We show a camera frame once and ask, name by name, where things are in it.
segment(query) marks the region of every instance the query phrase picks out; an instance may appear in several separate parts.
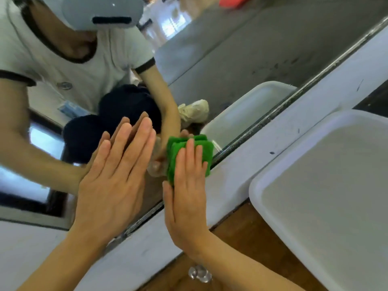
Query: person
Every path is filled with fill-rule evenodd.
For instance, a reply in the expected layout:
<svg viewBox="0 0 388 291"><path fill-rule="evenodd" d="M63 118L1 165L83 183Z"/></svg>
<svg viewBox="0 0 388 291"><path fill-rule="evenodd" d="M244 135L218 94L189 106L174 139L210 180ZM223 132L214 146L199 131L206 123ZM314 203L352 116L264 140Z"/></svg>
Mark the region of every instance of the person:
<svg viewBox="0 0 388 291"><path fill-rule="evenodd" d="M77 194L101 136L148 116L160 139L155 165L182 124L204 122L205 100L177 106L136 24L142 0L13 0L0 17L0 165L57 191ZM131 84L134 70L143 86ZM27 87L48 84L53 96L90 113L63 129L74 166L29 142Z"/></svg>
<svg viewBox="0 0 388 291"><path fill-rule="evenodd" d="M72 291L140 209L144 173L156 132L144 118L125 148L132 127L124 123L114 144L100 142L90 171L80 183L75 221L66 238L17 291ZM194 140L179 151L174 188L163 184L165 223L176 246L234 290L302 291L213 235L206 225L202 147Z"/></svg>

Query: sponge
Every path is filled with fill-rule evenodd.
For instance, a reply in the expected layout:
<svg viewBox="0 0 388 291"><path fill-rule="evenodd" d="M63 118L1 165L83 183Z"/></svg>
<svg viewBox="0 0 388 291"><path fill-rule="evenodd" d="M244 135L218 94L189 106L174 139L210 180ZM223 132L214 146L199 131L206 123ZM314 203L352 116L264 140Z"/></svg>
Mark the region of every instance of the sponge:
<svg viewBox="0 0 388 291"><path fill-rule="evenodd" d="M168 161L168 169L167 169L167 179L170 184L174 185L174 176L175 176L175 161L180 149L186 147L186 143L188 138L175 138L170 137L167 143L167 161ZM206 176L210 175L210 165L211 160L213 159L213 149L214 145L212 142L208 141L206 135L194 136L194 146L198 145L202 146L202 163L208 162L208 169L206 170Z"/></svg>

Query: white vr headset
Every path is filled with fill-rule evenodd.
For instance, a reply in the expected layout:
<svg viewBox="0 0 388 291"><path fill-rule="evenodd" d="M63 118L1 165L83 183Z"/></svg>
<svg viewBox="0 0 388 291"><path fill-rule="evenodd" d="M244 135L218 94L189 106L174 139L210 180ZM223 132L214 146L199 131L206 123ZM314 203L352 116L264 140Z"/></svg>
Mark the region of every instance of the white vr headset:
<svg viewBox="0 0 388 291"><path fill-rule="evenodd" d="M68 27L96 31L133 27L143 15L143 0L42 0Z"/></svg>

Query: mirror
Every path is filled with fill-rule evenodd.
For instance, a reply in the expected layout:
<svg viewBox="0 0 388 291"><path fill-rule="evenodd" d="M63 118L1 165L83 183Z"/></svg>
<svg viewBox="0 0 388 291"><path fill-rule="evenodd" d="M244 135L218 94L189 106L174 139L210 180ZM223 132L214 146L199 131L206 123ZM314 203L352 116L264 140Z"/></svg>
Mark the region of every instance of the mirror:
<svg viewBox="0 0 388 291"><path fill-rule="evenodd" d="M219 0L144 0L138 29L95 33L69 29L64 17L44 23L53 18L49 7L14 1L18 7L1 12L12 36L0 58L1 120L27 114L27 108L12 109L9 98L26 105L29 86L29 134L18 139L45 151L53 166L67 164L64 173L50 173L37 156L25 169L19 146L3 144L14 158L0 155L0 218L59 229L70 228L76 206L67 193L76 194L77 186L65 171L82 170L102 132L113 134L124 115L134 123L147 111L160 133L162 118L176 112L166 98L174 98L182 127L215 145L214 167L388 13L386 0L250 0L238 9L221 8ZM47 26L63 34L50 36ZM82 46L70 47L73 39ZM18 96L6 96L12 92ZM178 128L172 129L175 135ZM45 173L37 176L40 169ZM162 209L164 177L146 174L145 180L143 207L127 234Z"/></svg>

